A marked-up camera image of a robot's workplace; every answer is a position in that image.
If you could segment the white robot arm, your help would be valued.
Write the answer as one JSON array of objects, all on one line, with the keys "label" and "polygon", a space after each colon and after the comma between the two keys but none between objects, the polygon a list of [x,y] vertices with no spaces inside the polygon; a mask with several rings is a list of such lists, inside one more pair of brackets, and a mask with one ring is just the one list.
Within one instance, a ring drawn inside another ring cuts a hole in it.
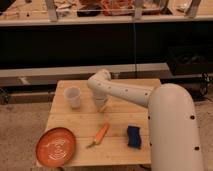
[{"label": "white robot arm", "polygon": [[185,88],[116,83],[105,69],[92,75],[87,86],[98,109],[108,95],[148,109],[152,171],[205,171],[195,105]]}]

